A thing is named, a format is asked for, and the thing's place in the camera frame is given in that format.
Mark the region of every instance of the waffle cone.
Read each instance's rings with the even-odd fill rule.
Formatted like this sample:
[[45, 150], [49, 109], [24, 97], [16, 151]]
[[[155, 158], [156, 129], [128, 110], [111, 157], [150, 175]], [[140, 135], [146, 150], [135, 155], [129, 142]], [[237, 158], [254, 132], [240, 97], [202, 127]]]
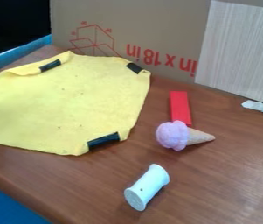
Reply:
[[189, 135], [188, 135], [187, 145], [201, 144], [215, 139], [215, 136], [200, 131], [198, 129], [188, 128], [188, 131], [189, 131]]

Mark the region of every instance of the wooden table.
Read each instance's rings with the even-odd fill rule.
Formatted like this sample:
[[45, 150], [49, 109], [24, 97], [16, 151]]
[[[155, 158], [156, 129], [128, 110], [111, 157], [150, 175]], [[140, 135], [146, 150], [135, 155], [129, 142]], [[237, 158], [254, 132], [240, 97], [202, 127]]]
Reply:
[[[10, 67], [61, 52], [47, 46]], [[181, 152], [156, 142], [156, 127], [170, 119], [170, 90], [188, 91], [194, 126], [217, 140]], [[127, 141], [80, 157], [0, 145], [0, 189], [58, 223], [263, 224], [263, 114], [242, 108], [244, 100], [154, 76]], [[123, 190], [152, 163], [170, 183], [137, 212]]]

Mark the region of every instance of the yellow cloth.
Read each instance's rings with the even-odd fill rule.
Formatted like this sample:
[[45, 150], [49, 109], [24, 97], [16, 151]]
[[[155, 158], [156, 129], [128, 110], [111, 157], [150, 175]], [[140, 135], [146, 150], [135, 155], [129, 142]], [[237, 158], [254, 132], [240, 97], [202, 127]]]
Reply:
[[[62, 65], [41, 73], [39, 67]], [[81, 155], [87, 142], [115, 132], [125, 140], [149, 90], [122, 58], [64, 52], [0, 73], [0, 144]]]

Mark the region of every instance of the cardboard box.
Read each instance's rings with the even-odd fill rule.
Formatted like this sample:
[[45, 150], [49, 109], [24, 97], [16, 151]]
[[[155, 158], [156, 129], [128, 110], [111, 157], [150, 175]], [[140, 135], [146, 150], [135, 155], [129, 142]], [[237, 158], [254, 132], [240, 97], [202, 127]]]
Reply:
[[210, 0], [51, 0], [52, 43], [193, 82]]

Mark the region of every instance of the red block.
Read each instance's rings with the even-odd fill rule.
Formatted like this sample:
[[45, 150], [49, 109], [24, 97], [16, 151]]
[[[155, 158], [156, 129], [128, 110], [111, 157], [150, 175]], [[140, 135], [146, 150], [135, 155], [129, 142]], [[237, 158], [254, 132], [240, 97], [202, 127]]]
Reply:
[[170, 91], [171, 120], [175, 120], [191, 125], [191, 115], [188, 103], [187, 92]]

